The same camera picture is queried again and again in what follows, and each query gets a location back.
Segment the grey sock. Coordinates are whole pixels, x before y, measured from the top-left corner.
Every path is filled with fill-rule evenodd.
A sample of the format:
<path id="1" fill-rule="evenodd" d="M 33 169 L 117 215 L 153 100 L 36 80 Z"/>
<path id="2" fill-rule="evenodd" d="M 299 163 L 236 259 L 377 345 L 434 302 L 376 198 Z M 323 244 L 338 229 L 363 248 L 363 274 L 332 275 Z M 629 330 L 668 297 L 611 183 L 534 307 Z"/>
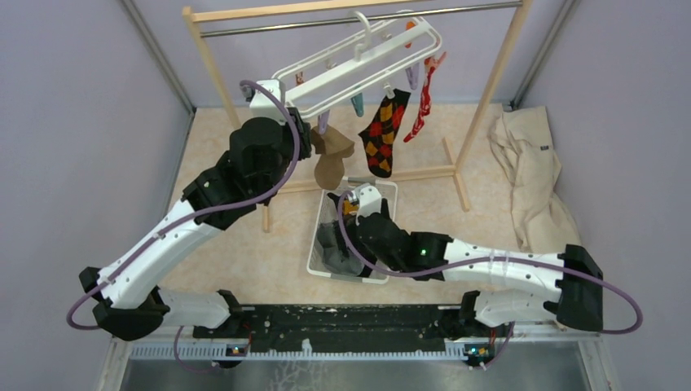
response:
<path id="1" fill-rule="evenodd" d="M 320 223 L 316 239 L 322 248 L 322 261 L 327 270 L 346 276 L 363 273 L 363 263 L 347 248 L 337 222 Z"/>

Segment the argyle red yellow sock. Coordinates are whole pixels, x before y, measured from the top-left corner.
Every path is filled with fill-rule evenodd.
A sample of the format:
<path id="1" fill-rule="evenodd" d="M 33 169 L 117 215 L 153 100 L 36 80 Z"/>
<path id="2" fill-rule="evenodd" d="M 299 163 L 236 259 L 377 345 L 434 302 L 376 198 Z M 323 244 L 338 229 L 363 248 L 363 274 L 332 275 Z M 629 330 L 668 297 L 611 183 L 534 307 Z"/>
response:
<path id="1" fill-rule="evenodd" d="M 394 97 L 384 97 L 370 124 L 358 133 L 368 170 L 378 178 L 389 178 L 393 172 L 394 141 L 411 96 L 405 90 L 394 89 L 393 92 Z"/>

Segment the red white patterned sock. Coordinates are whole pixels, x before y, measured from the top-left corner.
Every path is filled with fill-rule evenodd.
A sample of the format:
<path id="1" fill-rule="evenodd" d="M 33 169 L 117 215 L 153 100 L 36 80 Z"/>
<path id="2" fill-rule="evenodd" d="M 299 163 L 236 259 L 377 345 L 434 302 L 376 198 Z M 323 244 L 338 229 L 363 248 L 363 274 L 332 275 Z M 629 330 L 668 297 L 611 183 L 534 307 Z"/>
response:
<path id="1" fill-rule="evenodd" d="M 422 89 L 420 91 L 420 103 L 416 119 L 411 131 L 404 137 L 405 143 L 411 142 L 424 128 L 425 118 L 431 113 L 431 94 L 430 85 L 433 75 L 445 61 L 447 53 L 444 51 L 439 57 L 431 56 L 424 61 L 425 65 L 425 79 Z"/>

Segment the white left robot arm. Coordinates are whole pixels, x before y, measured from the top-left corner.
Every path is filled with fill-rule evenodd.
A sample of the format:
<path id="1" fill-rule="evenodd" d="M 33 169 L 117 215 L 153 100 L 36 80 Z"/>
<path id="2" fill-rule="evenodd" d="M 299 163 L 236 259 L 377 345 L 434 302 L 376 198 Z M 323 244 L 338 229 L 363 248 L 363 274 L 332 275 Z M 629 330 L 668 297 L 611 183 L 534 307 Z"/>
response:
<path id="1" fill-rule="evenodd" d="M 297 162 L 310 157 L 310 127 L 296 108 L 284 108 L 278 119 L 250 118 L 229 143 L 135 247 L 110 266 L 80 273 L 85 294 L 96 301 L 96 328 L 127 341 L 160 327 L 204 328 L 225 337 L 242 331 L 243 309 L 231 292 L 176 292 L 159 283 L 202 244 L 270 203 Z"/>

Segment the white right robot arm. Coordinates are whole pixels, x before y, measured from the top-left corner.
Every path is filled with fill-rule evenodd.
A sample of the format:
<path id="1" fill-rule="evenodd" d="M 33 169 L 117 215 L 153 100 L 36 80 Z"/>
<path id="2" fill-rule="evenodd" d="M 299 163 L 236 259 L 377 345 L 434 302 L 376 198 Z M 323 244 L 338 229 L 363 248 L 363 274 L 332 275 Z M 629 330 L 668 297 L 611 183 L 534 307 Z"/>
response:
<path id="1" fill-rule="evenodd" d="M 588 251 L 568 244 L 558 253 L 517 253 L 483 247 L 435 232 L 408 232 L 391 219 L 378 195 L 344 208 L 335 202 L 337 228 L 347 249 L 365 266 L 417 281 L 473 282 L 490 292 L 466 292 L 459 325 L 470 336 L 515 321 L 556 321 L 603 332 L 603 275 Z"/>

